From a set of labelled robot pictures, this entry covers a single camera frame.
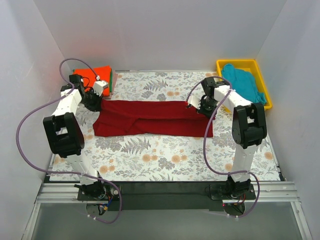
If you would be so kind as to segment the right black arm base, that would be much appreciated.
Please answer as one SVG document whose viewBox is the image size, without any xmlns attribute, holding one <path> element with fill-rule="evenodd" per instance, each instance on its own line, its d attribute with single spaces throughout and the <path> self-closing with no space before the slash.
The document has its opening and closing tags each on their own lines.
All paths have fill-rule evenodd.
<svg viewBox="0 0 320 240">
<path fill-rule="evenodd" d="M 256 193 L 252 184 L 236 183 L 231 185 L 226 182 L 213 182 L 204 188 L 204 192 L 211 200 L 255 200 Z"/>
</svg>

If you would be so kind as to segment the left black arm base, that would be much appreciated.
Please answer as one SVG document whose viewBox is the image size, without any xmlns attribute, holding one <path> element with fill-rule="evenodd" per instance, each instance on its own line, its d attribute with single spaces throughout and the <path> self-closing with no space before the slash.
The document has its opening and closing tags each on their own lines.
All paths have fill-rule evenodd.
<svg viewBox="0 0 320 240">
<path fill-rule="evenodd" d="M 98 181 L 89 185 L 75 184 L 74 187 L 78 189 L 78 201 L 107 201 L 111 198 L 118 200 L 119 193 L 122 191 L 121 185 L 117 185 L 118 189 L 116 189 L 110 184 Z"/>
</svg>

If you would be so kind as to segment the dark red t-shirt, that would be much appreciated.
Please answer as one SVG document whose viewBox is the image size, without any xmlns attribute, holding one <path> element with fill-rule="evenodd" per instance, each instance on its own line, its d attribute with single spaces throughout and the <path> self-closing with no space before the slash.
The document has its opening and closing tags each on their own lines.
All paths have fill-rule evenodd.
<svg viewBox="0 0 320 240">
<path fill-rule="evenodd" d="M 103 100 L 93 124 L 98 137 L 142 134 L 203 137 L 209 119 L 184 101 Z"/>
</svg>

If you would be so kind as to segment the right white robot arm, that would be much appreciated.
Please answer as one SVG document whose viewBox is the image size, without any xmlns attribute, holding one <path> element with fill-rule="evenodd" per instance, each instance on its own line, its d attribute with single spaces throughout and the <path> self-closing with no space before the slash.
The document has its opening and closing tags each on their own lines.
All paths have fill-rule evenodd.
<svg viewBox="0 0 320 240">
<path fill-rule="evenodd" d="M 253 103 L 233 88 L 232 84 L 221 76 L 206 77 L 198 83 L 204 95 L 199 101 L 197 112 L 209 118 L 204 132 L 203 157 L 207 167 L 218 175 L 227 176 L 227 195 L 237 199 L 250 184 L 251 166 L 254 154 L 267 136 L 265 108 L 262 103 Z M 210 125 L 220 106 L 225 106 L 232 113 L 231 135 L 236 144 L 234 162 L 228 173 L 214 170 L 207 160 L 206 144 Z"/>
</svg>

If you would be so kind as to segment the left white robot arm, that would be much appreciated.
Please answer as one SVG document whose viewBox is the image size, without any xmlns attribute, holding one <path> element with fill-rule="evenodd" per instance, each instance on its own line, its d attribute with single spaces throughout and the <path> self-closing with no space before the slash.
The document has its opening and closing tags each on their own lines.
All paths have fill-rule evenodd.
<svg viewBox="0 0 320 240">
<path fill-rule="evenodd" d="M 43 119 L 44 130 L 53 154 L 58 155 L 72 166 L 74 172 L 79 172 L 79 182 L 82 186 L 91 185 L 89 194 L 95 200 L 106 196 L 106 187 L 96 182 L 99 173 L 92 167 L 91 161 L 84 153 L 85 139 L 76 119 L 79 104 L 83 104 L 92 112 L 101 110 L 103 91 L 109 84 L 96 77 L 92 87 L 84 86 L 84 78 L 78 74 L 69 76 L 69 83 L 62 86 L 56 110 Z"/>
</svg>

